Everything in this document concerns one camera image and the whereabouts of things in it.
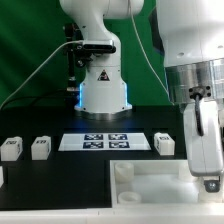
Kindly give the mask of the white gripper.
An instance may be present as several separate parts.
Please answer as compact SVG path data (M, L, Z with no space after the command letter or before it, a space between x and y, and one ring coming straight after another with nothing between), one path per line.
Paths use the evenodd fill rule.
M224 170L224 156L216 101L200 102L203 135L197 131L195 106L188 104L184 113L184 136L187 160L193 176L204 177L203 183L208 193L220 191L219 175Z

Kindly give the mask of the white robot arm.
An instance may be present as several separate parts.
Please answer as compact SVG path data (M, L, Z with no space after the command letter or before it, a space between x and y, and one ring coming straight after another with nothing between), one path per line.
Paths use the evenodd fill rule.
M91 116L117 115L131 106L121 78L121 42L106 19L138 14L144 0L59 0L81 31L76 64L86 69L76 107ZM221 101L224 99L224 0L156 0L151 17L155 45L164 52L166 91L184 107L190 173L207 192L220 190L224 172Z

